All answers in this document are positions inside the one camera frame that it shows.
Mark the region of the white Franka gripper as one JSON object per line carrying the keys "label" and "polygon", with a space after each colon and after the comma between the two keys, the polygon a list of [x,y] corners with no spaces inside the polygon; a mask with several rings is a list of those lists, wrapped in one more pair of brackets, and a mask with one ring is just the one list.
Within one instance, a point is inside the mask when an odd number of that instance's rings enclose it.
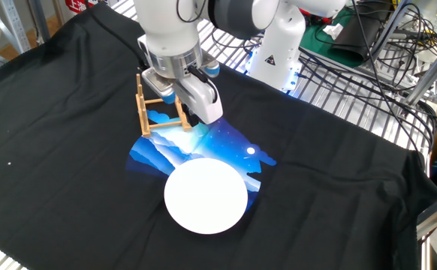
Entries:
{"label": "white Franka gripper", "polygon": [[190,75],[175,81],[176,95],[186,106],[182,107],[188,123],[194,127],[200,123],[212,124],[223,115],[222,102],[215,85],[207,80],[205,83]]}

